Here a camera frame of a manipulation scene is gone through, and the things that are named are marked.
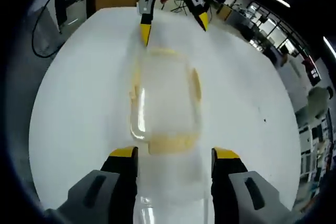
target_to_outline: plastic container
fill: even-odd
[[[131,90],[131,133],[150,154],[195,146],[201,128],[201,86],[187,58],[168,49],[139,57]]]

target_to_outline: person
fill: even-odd
[[[301,128],[320,119],[328,111],[328,99],[333,97],[332,88],[314,87],[308,93],[308,104],[295,113],[298,127]]]

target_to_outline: white table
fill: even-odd
[[[29,155],[44,208],[108,154],[132,144],[129,91],[132,57],[142,44],[135,8],[102,9],[69,38],[39,88],[30,122]],[[299,185],[295,115],[271,62],[249,44],[189,17],[155,10],[149,47],[189,56],[202,86],[202,162],[211,181],[211,148],[234,150],[292,208]]]

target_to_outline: white tabletop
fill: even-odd
[[[107,8],[68,39],[39,88],[30,122],[29,156],[44,208],[57,208],[68,189],[100,169],[130,134],[132,59],[143,50],[135,8]],[[202,162],[211,148],[238,153],[292,208],[299,185],[300,142],[295,115],[271,62],[214,26],[204,32],[189,17],[155,10],[149,47],[189,56],[202,86]]]

